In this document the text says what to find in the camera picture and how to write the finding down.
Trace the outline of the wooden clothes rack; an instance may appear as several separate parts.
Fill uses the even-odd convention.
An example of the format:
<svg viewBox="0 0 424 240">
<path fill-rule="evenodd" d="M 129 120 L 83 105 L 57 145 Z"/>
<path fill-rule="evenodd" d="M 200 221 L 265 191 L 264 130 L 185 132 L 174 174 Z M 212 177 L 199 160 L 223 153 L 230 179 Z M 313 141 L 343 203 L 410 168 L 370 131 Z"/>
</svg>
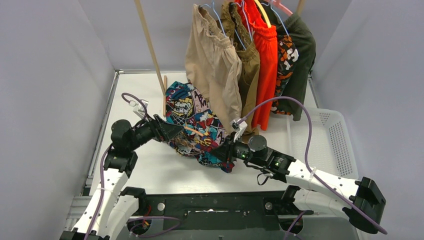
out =
<svg viewBox="0 0 424 240">
<path fill-rule="evenodd" d="M 151 36 L 150 36 L 150 33 L 149 33 L 149 28 L 148 28 L 148 25 L 147 25 L 147 22 L 146 22 L 146 18 L 145 18 L 145 14 L 144 14 L 144 11 L 143 11 L 141 1 L 140 0 L 134 0 L 134 4 L 135 4 L 135 8 L 136 8 L 138 17 L 139 17 L 139 21 L 141 23 L 141 27 L 142 27 L 144 37 L 145 37 L 145 40 L 146 40 L 146 43 L 147 43 L 149 54 L 151 56 L 151 60 L 152 60 L 152 63 L 153 63 L 153 66 L 154 66 L 154 69 L 155 69 L 155 72 L 156 72 L 157 80 L 159 82 L 160 89 L 161 89 L 161 92 L 162 92 L 162 95 L 163 95 L 162 113 L 163 113 L 163 116 L 165 116 L 165 105 L 166 105 L 165 104 L 165 95 L 166 95 L 165 87 L 167 86 L 168 78 L 167 78 L 166 75 L 164 77 L 162 77 L 162 75 L 161 75 L 161 70 L 160 70 L 160 67 L 159 67 L 159 64 L 158 64 L 158 61 L 157 61 L 157 57 L 156 57 L 156 54 L 155 54 L 153 42 L 152 42 L 152 39 L 151 39 Z"/>
</svg>

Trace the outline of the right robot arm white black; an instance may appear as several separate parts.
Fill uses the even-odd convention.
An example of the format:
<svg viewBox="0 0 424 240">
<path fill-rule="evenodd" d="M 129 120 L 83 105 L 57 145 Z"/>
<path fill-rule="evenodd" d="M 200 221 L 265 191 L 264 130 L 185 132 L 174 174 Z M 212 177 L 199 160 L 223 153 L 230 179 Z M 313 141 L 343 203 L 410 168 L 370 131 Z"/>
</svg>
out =
<svg viewBox="0 0 424 240">
<path fill-rule="evenodd" d="M 311 169 L 305 162 L 268 147 L 261 135 L 243 143 L 233 133 L 210 153 L 228 164 L 241 160 L 268 178 L 288 184 L 281 207 L 289 214 L 297 210 L 333 214 L 365 233 L 388 233 L 380 225 L 387 201 L 371 178 L 344 178 Z"/>
</svg>

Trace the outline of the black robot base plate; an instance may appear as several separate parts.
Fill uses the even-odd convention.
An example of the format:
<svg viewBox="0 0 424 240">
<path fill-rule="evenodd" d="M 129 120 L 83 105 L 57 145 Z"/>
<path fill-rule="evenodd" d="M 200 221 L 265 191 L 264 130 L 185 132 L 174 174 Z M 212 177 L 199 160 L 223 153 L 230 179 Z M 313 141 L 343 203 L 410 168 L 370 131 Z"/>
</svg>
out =
<svg viewBox="0 0 424 240">
<path fill-rule="evenodd" d="M 120 240 L 300 239 L 310 210 L 288 191 L 147 194 L 142 211 L 123 227 Z"/>
</svg>

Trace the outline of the white plastic basket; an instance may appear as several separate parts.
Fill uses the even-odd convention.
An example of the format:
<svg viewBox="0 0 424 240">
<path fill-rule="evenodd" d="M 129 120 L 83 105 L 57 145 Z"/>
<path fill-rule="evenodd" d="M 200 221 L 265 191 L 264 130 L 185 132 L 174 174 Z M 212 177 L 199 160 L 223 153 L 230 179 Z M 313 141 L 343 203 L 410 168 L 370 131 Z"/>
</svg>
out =
<svg viewBox="0 0 424 240">
<path fill-rule="evenodd" d="M 349 132 L 343 115 L 335 110 L 309 108 L 312 134 L 308 163 L 314 168 L 349 179 L 359 179 Z M 286 120 L 290 155 L 304 162 L 309 122 L 303 112 L 299 121 Z"/>
</svg>

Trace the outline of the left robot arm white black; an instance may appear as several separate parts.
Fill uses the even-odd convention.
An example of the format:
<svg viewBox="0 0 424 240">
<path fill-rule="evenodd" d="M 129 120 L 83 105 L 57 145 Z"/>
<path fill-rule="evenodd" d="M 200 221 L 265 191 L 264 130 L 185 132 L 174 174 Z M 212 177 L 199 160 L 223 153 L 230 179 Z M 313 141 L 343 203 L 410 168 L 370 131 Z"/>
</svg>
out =
<svg viewBox="0 0 424 240">
<path fill-rule="evenodd" d="M 148 199 L 143 188 L 126 186 L 136 166 L 136 149 L 151 140 L 168 142 L 184 130 L 157 114 L 135 126 L 120 119 L 111 126 L 111 145 L 100 161 L 99 185 L 80 219 L 62 240 L 115 240 L 133 214 L 144 215 Z"/>
</svg>

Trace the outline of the comic print shorts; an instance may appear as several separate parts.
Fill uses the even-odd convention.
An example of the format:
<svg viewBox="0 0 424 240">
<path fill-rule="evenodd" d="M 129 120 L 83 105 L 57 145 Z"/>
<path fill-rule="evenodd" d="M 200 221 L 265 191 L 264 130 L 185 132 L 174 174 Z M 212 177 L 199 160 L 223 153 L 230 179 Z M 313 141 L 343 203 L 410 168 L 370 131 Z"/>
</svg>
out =
<svg viewBox="0 0 424 240">
<path fill-rule="evenodd" d="M 202 166 L 232 172 L 234 163 L 222 162 L 210 153 L 224 142 L 228 134 L 210 109 L 209 102 L 193 84 L 175 81 L 168 87 L 165 92 L 165 120 L 205 134 L 204 137 L 187 135 L 184 129 L 168 143 L 178 154 L 194 158 Z"/>
</svg>

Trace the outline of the wooden clothes hanger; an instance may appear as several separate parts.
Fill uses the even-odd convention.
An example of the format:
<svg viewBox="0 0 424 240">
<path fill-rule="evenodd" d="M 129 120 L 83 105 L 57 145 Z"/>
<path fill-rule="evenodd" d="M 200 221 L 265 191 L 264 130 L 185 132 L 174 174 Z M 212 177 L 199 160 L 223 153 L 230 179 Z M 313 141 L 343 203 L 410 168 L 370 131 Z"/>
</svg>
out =
<svg viewBox="0 0 424 240">
<path fill-rule="evenodd" d="M 185 131 L 187 131 L 187 133 L 186 133 L 187 135 L 197 135 L 199 137 L 204 137 L 205 136 L 205 134 L 201 133 L 200 131 L 195 130 L 195 129 L 191 128 L 191 127 L 188 127 L 186 125 L 183 128 L 184 128 Z"/>
</svg>

